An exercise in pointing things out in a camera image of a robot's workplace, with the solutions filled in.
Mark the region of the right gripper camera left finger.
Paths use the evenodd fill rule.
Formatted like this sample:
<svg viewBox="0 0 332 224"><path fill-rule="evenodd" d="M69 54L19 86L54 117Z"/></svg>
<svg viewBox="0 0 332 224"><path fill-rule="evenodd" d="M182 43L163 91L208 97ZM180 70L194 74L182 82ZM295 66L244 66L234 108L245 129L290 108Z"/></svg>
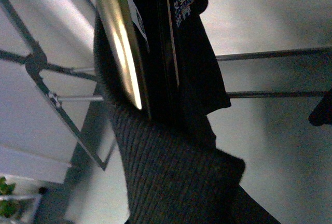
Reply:
<svg viewBox="0 0 332 224"><path fill-rule="evenodd" d="M128 100L151 118L142 57L127 0L95 0Z"/></svg>

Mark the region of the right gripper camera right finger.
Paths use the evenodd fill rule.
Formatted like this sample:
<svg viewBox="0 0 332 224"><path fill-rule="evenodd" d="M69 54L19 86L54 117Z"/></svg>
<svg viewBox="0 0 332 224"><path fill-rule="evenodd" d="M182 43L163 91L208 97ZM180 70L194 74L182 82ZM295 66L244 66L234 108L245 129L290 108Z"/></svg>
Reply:
<svg viewBox="0 0 332 224"><path fill-rule="evenodd" d="M162 41L163 59L166 69L167 92L172 110L178 109L179 74L174 42L170 0L157 0L158 21Z"/></svg>

